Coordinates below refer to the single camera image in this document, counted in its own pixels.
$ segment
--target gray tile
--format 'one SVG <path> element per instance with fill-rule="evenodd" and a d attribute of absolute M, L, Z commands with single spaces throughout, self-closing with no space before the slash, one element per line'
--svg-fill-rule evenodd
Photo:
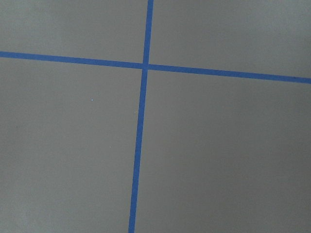
<path fill-rule="evenodd" d="M 147 1 L 2 0 L 0 50 L 141 62 Z"/>
<path fill-rule="evenodd" d="M 150 71 L 137 233 L 311 232 L 311 86 Z"/>
<path fill-rule="evenodd" d="M 311 1 L 157 0 L 150 63 L 311 78 Z"/>
<path fill-rule="evenodd" d="M 140 76 L 0 59 L 0 232 L 127 232 Z"/>

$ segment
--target gray floor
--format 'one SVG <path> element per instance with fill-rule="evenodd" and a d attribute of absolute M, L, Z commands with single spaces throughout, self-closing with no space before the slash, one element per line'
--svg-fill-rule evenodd
<path fill-rule="evenodd" d="M 0 2 L 0 51 L 142 62 L 146 0 Z M 155 0 L 150 63 L 311 78 L 311 2 Z M 141 70 L 0 58 L 0 232 L 128 231 Z M 149 71 L 137 233 L 311 232 L 311 86 Z"/>

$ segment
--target blue line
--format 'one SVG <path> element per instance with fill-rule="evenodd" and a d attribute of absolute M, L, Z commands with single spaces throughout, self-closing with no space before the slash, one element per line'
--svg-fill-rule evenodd
<path fill-rule="evenodd" d="M 100 59 L 62 57 L 62 56 L 40 55 L 40 54 L 20 53 L 20 52 L 0 51 L 0 57 L 38 60 L 38 61 L 50 61 L 50 62 L 77 63 L 77 64 L 107 66 L 107 67 L 123 67 L 123 68 L 142 69 L 141 63 L 134 63 L 134 62 L 118 62 L 118 61 L 109 61 L 109 60 L 100 60 Z"/>
<path fill-rule="evenodd" d="M 217 75 L 217 76 L 228 76 L 228 77 L 237 77 L 237 78 L 262 79 L 262 80 L 311 84 L 311 78 L 299 78 L 299 77 L 273 75 L 273 74 L 257 74 L 257 73 L 248 73 L 248 72 L 216 70 L 216 69 L 201 69 L 201 68 L 191 68 L 191 67 L 173 67 L 173 66 L 154 65 L 154 64 L 149 64 L 148 69 L 169 71 L 169 72 L 179 72 L 179 73 L 205 74 L 205 75 Z"/>
<path fill-rule="evenodd" d="M 136 132 L 136 146 L 135 146 L 135 156 L 134 156 L 131 209 L 130 209 L 130 218 L 129 218 L 129 225 L 128 225 L 129 233 L 135 232 L 136 208 L 137 208 L 137 198 L 138 198 L 138 181 L 139 181 L 141 144 L 142 144 L 142 133 L 143 133 L 143 125 L 144 125 L 145 102 L 146 102 L 146 89 L 147 89 L 147 78 L 148 78 L 148 64 L 149 64 L 153 5 L 154 5 L 154 0 L 148 0 L 145 43 L 144 43 L 144 56 L 143 56 L 142 71 L 141 71 L 138 122 L 137 122 L 137 132 Z"/>

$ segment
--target blue grout line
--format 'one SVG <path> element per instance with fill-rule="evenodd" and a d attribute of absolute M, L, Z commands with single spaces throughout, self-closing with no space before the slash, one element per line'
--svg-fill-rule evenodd
<path fill-rule="evenodd" d="M 145 102 L 146 102 L 146 89 L 147 89 L 147 78 L 148 78 L 148 64 L 149 64 L 153 5 L 154 5 L 154 0 L 148 0 L 145 42 L 144 42 L 144 55 L 143 55 L 143 63 L 142 63 L 142 71 L 141 71 L 141 84 L 140 84 L 140 96 L 139 96 L 139 107 L 138 107 L 138 122 L 137 122 L 136 145 L 135 145 L 135 156 L 134 156 L 131 208 L 130 208 L 130 217 L 129 217 L 129 224 L 128 224 L 129 233 L 135 232 L 140 156 L 141 156 L 141 144 L 142 144 Z"/>
<path fill-rule="evenodd" d="M 142 63 L 118 62 L 118 61 L 79 58 L 79 57 L 62 57 L 62 56 L 40 55 L 40 54 L 20 53 L 20 52 L 0 51 L 0 57 L 49 61 L 49 62 L 76 63 L 76 64 L 107 66 L 107 67 L 123 67 L 123 68 L 142 69 Z"/>
<path fill-rule="evenodd" d="M 300 77 L 282 76 L 282 75 L 273 75 L 273 74 L 258 74 L 258 73 L 216 70 L 216 69 L 202 69 L 202 68 L 191 68 L 191 67 L 173 67 L 173 66 L 154 65 L 154 64 L 149 64 L 148 69 L 168 71 L 168 72 L 217 75 L 217 76 L 227 76 L 227 77 L 237 77 L 237 78 L 261 79 L 261 80 L 273 80 L 273 81 L 311 84 L 311 78 L 300 78 Z"/>

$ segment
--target vertical blue line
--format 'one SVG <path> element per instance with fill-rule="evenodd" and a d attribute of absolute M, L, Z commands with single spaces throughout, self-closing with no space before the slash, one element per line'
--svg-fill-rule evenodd
<path fill-rule="evenodd" d="M 147 89 L 147 78 L 148 78 L 153 5 L 154 5 L 154 0 L 148 0 L 144 55 L 143 55 L 143 62 L 142 62 L 139 107 L 138 107 L 138 122 L 137 122 L 136 145 L 135 145 L 135 156 L 134 156 L 131 208 L 130 208 L 130 219 L 129 219 L 129 225 L 128 225 L 129 233 L 135 232 L 136 207 L 137 207 L 137 198 L 138 198 L 138 180 L 139 180 L 141 144 L 142 144 L 142 133 L 143 133 L 143 125 L 144 125 L 145 102 L 146 102 L 146 89 Z"/>

